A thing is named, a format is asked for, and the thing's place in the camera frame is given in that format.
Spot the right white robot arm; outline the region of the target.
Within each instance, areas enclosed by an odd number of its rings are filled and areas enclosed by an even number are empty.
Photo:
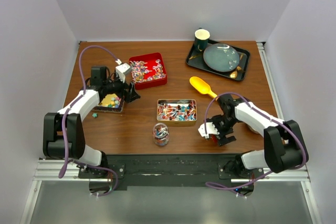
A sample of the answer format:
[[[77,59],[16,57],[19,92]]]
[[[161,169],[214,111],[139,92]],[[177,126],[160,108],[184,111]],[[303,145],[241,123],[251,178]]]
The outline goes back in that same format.
[[[216,138],[223,146],[235,141],[233,127],[245,123],[260,134],[264,148],[236,155],[225,164],[226,172],[246,178],[253,169],[269,168],[274,173],[305,166],[309,154],[299,124],[294,120],[284,121],[257,108],[250,100],[237,93],[223,93],[214,98],[222,114],[205,119],[205,135]]]

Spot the red tin swirl lollipops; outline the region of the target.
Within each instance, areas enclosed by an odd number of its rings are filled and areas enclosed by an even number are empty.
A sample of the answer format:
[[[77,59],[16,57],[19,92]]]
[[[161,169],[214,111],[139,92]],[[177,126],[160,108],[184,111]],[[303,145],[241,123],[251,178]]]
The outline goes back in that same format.
[[[167,84],[167,73],[159,52],[131,57],[132,81],[137,90]]]

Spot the gold tin of lollipops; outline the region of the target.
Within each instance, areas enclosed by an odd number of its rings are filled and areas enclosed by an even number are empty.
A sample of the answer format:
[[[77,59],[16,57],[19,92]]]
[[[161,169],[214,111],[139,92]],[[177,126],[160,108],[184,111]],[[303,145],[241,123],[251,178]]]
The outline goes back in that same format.
[[[159,99],[156,119],[167,126],[193,126],[197,121],[194,99]]]

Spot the tin of star candies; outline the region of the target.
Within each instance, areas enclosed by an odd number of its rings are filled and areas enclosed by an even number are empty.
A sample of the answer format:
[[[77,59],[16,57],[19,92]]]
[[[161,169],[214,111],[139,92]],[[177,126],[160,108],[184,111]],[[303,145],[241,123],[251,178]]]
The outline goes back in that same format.
[[[116,94],[108,94],[106,97],[92,110],[105,113],[121,113],[123,110],[124,100]]]

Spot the red jar lid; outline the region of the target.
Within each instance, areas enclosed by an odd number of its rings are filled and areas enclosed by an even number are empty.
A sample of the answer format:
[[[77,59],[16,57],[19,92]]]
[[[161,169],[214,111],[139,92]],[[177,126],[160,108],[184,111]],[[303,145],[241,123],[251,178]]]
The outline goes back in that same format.
[[[212,140],[214,143],[216,143],[216,144],[218,143],[217,135],[213,135],[213,134],[211,134],[210,137],[211,137],[211,140]]]

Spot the yellow plastic scoop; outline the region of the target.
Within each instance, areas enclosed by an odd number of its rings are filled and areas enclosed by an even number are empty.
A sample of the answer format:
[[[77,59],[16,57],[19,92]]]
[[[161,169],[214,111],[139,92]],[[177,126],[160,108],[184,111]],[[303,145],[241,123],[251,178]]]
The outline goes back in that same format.
[[[191,86],[195,90],[197,90],[200,94],[208,95],[211,98],[216,98],[217,97],[217,94],[214,93],[211,90],[210,85],[208,83],[206,83],[203,79],[201,79],[199,77],[196,77],[196,76],[193,76],[193,77],[190,77],[189,82],[190,82]]]

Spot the clear plastic jar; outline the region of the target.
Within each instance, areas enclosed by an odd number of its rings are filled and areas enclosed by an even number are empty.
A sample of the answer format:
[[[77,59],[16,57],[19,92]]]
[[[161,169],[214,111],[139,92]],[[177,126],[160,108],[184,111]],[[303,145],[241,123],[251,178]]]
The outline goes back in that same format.
[[[169,142],[169,130],[164,123],[157,123],[152,130],[153,140],[157,146],[164,147]]]

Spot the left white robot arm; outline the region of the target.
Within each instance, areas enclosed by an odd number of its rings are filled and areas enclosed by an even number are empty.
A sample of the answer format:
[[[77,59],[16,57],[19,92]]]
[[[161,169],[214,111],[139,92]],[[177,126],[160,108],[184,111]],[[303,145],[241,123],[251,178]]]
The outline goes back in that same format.
[[[131,71],[127,63],[116,66],[114,72],[106,66],[92,67],[90,78],[82,79],[83,87],[78,95],[64,108],[44,116],[43,153],[64,160],[59,178],[64,177],[69,161],[88,167],[97,178],[108,174],[106,154],[86,144],[82,122],[109,94],[125,102],[140,98],[134,83],[126,81]]]

